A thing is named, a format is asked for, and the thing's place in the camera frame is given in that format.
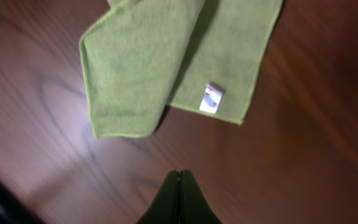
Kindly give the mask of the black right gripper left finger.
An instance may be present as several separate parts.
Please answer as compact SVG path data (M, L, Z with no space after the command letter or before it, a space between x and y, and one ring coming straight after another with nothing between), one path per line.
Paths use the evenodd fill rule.
M136 224L178 223L179 181L179 172L171 170L165 177L150 207Z

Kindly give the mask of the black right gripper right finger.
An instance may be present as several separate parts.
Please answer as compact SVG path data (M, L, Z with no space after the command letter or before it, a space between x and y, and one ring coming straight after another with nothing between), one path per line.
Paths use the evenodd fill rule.
M194 175L188 169L180 172L180 223L221 224L209 207Z

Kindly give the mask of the light green microfiber cloth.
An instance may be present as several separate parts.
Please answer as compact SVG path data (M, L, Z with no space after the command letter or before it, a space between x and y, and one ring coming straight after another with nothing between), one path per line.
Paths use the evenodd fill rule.
M141 0L81 37L94 137L152 134L166 106L241 124L282 0Z

